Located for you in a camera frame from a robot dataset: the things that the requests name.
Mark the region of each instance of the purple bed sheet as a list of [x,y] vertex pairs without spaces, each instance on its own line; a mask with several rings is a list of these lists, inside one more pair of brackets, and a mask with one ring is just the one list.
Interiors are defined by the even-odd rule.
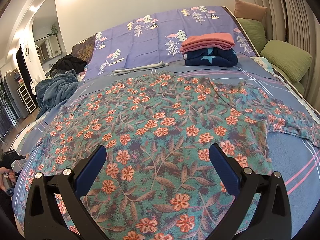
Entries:
[[98,32],[85,80],[119,68],[181,60],[181,43],[189,36],[230,33],[234,50],[257,56],[230,12],[221,6],[182,8],[133,19]]

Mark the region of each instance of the handheld controller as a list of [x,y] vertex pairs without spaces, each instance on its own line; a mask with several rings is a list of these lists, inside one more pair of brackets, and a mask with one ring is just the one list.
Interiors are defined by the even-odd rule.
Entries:
[[2,180],[5,187],[5,192],[9,197],[12,197],[14,193],[14,184],[9,179],[9,174],[8,173],[2,174]]

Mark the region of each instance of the blue fleece blanket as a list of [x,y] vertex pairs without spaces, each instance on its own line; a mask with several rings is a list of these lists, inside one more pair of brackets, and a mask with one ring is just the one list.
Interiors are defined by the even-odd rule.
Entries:
[[198,49],[188,51],[183,58],[186,66],[218,66],[233,67],[238,63],[238,57],[233,49],[223,50],[219,48]]
[[76,72],[72,69],[65,74],[57,74],[52,79],[42,80],[36,86],[37,101],[40,106],[37,119],[57,104],[66,102],[78,87]]

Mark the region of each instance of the doorway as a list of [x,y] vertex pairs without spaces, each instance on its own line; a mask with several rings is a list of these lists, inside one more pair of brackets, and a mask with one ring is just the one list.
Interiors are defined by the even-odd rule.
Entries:
[[30,86],[30,82],[32,82],[31,80],[31,76],[30,76],[30,73],[28,71],[28,68],[27,68],[27,65],[26,65],[26,62],[24,60],[24,56],[23,56],[23,52],[22,52],[22,48],[20,46],[20,48],[18,49],[18,52],[16,54],[16,58],[17,58],[17,63],[18,63],[18,67],[19,67],[19,70],[20,70],[20,73],[21,73],[21,78],[33,100],[33,102],[35,103],[36,107],[38,107],[38,103],[37,103],[37,100],[36,100],[36,96],[32,93],[32,89],[31,89],[31,86]]

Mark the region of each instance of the mirror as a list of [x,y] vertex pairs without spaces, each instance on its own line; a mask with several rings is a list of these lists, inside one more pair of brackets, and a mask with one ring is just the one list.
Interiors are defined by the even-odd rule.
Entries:
[[37,40],[35,44],[41,64],[61,54],[57,35],[55,34]]

